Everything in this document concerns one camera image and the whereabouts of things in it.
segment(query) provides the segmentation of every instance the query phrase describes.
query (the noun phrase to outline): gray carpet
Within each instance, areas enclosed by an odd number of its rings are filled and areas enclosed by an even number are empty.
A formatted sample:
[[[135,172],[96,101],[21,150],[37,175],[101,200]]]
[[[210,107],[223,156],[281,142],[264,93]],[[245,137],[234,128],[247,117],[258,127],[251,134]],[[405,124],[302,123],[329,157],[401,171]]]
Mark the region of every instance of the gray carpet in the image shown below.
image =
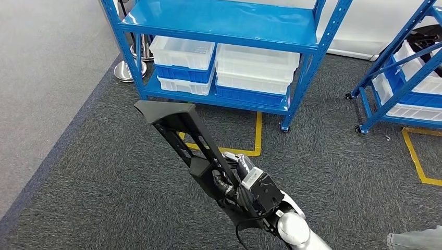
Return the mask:
[[[369,66],[326,56],[289,133],[279,131],[279,116],[264,114],[262,155],[254,158],[333,249],[386,249],[388,233],[442,224],[441,187],[420,183],[400,126],[354,133],[363,112],[343,95]],[[110,74],[2,249],[240,249],[227,216],[133,108],[133,85]],[[253,148],[253,112],[197,110],[220,146]],[[412,135],[433,178],[440,140]],[[249,249],[284,249],[257,230],[241,235]]]

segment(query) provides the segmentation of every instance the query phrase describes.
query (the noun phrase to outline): blue metal shelf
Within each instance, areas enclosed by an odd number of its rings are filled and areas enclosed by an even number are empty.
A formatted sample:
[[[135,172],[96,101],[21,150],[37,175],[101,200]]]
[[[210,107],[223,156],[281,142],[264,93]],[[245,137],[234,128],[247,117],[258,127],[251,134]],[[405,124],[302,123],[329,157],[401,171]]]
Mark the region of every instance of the blue metal shelf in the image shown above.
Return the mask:
[[[426,48],[414,55],[407,57],[398,62],[393,62],[389,64],[388,61],[391,59],[392,55],[397,51],[397,49],[402,45],[404,40],[414,29],[416,24],[418,24],[425,16],[434,16],[435,19],[442,24],[442,8],[435,7],[433,4],[436,0],[425,0],[413,14],[407,24],[402,28],[402,30],[396,35],[393,41],[388,45],[388,47],[380,54],[378,60],[373,64],[368,73],[361,79],[361,81],[354,87],[351,93],[346,95],[347,99],[355,98],[360,96],[362,99],[362,104],[364,106],[365,113],[367,114],[367,120],[358,126],[357,132],[368,133],[369,129],[379,121],[395,122],[400,124],[406,124],[410,126],[425,127],[425,128],[442,128],[442,122],[431,121],[431,120],[420,120],[412,118],[403,117],[393,117],[386,115],[396,104],[401,103],[402,100],[407,99],[407,96],[412,92],[412,90],[424,80],[432,71],[434,71],[442,63],[442,51],[439,51],[434,57],[432,57],[414,76],[408,81],[404,81],[403,84],[397,86],[394,89],[393,96],[384,104],[380,103],[380,98],[373,87],[372,79],[377,75],[387,73],[388,71],[394,70],[396,66],[404,64],[411,61],[419,56],[429,53],[441,47],[441,44],[435,44],[429,48]],[[372,112],[369,106],[369,102],[366,97],[365,88],[373,88],[373,94],[376,100],[375,112]],[[415,94],[414,97],[422,97],[421,94]]]
[[[433,6],[429,12],[429,16],[433,16],[439,24],[442,24],[442,7]]]
[[[375,88],[373,87],[373,83],[370,83],[369,86],[372,88],[372,92],[374,95],[376,107],[379,109],[382,104],[380,103],[379,95],[377,94]],[[370,109],[370,105],[366,96],[365,89],[360,89],[360,95],[362,99],[362,103],[364,104],[364,110],[365,114],[367,115],[367,118],[370,119],[372,116],[372,111]],[[388,116],[383,115],[379,121],[385,121],[385,122],[393,122],[398,124],[403,124],[407,126],[417,126],[417,127],[425,127],[425,128],[432,128],[432,129],[440,129],[442,128],[442,121],[430,121],[430,120],[420,120],[420,119],[413,119],[413,118],[405,118],[405,117],[395,117],[395,116]]]
[[[225,99],[219,98],[216,96],[215,82],[216,82],[216,77],[214,77],[214,79],[213,79],[212,86],[211,86],[209,94],[207,96],[193,95],[193,94],[186,93],[186,92],[167,91],[167,90],[161,89],[161,84],[160,84],[159,80],[157,79],[157,73],[155,71],[152,74],[151,78],[149,79],[144,90],[142,91],[142,95],[156,96],[156,97],[169,98],[169,99],[178,99],[178,100],[182,100],[182,101],[186,101],[186,102],[222,106],[222,107],[227,107],[227,108],[238,108],[238,109],[259,111],[259,112],[272,113],[272,114],[278,114],[278,115],[286,115],[288,113],[288,106],[290,106],[290,88],[288,88],[287,96],[282,101],[282,103],[279,107],[269,107],[269,106],[265,106],[265,105],[248,103],[248,102],[241,102],[241,101],[236,101],[236,100],[229,100],[227,102]]]
[[[156,96],[279,114],[284,116],[281,122],[283,131],[288,131],[351,2],[338,0],[318,42],[316,29],[325,0],[316,0],[313,9],[225,0],[136,0],[134,8],[123,21],[119,20],[112,0],[100,0],[142,99]],[[140,46],[136,47],[135,63],[125,32],[135,33],[136,44],[140,43],[141,34],[150,34],[301,53],[302,66],[294,95],[280,107],[272,108],[217,98],[215,85],[209,96],[163,91],[156,75],[145,86],[140,73]]]
[[[317,50],[311,9],[222,0],[141,0],[121,28],[194,40],[278,49]]]

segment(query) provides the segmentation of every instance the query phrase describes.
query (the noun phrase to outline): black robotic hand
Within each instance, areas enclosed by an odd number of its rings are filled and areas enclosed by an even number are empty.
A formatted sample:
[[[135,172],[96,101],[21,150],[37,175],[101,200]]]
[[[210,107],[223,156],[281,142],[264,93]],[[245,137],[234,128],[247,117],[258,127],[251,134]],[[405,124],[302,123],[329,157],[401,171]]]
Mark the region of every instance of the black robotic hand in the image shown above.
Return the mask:
[[[246,155],[218,150],[194,104],[138,101],[135,107],[177,152],[204,192],[229,216],[243,246],[238,232],[259,228],[283,240],[288,249],[331,249],[309,228],[294,200],[266,172]],[[190,135],[205,158],[194,155],[178,132]]]

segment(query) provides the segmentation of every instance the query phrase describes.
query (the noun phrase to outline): shelf post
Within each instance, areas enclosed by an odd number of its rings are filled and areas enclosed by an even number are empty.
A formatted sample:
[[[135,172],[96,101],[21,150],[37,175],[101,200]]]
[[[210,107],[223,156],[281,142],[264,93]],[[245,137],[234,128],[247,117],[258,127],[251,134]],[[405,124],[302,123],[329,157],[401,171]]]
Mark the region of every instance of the shelf post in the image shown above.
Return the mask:
[[[390,56],[402,45],[402,42],[407,38],[408,34],[414,29],[414,27],[422,21],[422,19],[429,13],[433,4],[437,0],[425,0],[420,5],[418,10],[408,20],[407,24],[396,35],[393,41],[387,46],[387,48],[380,54],[379,58],[370,68],[368,73],[359,81],[358,85],[351,91],[351,97],[357,97],[359,95],[359,87],[367,87],[369,82],[373,79],[373,73],[379,71],[379,69],[389,60]]]
[[[332,40],[335,37],[336,32],[338,31],[339,26],[341,25],[342,20],[344,19],[344,16],[348,11],[351,2],[352,0],[338,1],[335,10],[333,11],[330,17],[328,25],[325,28],[324,34],[322,35],[322,38],[318,44],[317,51],[315,51],[315,53],[312,54],[312,56],[309,56],[307,54],[304,54],[302,56],[303,61],[301,66],[301,72],[298,79],[298,83],[296,85],[293,100],[290,103],[288,114],[284,117],[284,120],[281,123],[281,129],[283,131],[288,131],[291,120],[298,111],[299,105],[301,104],[301,101],[304,98],[305,92],[309,88],[310,83],[312,82],[313,77],[315,76],[319,65],[324,59],[324,56],[327,53],[327,50],[330,47],[330,44],[332,43]]]
[[[362,133],[368,133],[369,129],[381,121],[387,112],[393,108],[406,94],[414,89],[422,80],[433,72],[442,63],[442,50],[438,51],[422,68],[413,75],[384,105],[382,105],[364,124],[360,125]]]
[[[130,52],[129,44],[126,40],[125,33],[119,27],[120,19],[117,14],[117,9],[115,8],[115,5],[111,0],[99,0],[99,3],[103,8],[103,12],[106,14],[107,20],[109,22],[110,27],[112,28],[112,31],[114,32],[115,41],[117,42],[120,52],[123,55],[123,58],[128,65],[130,74],[132,75],[133,81],[135,83],[135,88],[137,89],[140,98],[145,99],[146,97],[141,96],[143,90],[141,63],[136,64],[135,61],[133,60],[133,56],[132,53]]]
[[[313,7],[313,17],[315,19],[315,29],[319,24],[321,18],[322,9],[324,8],[325,0],[316,0],[315,6]]]

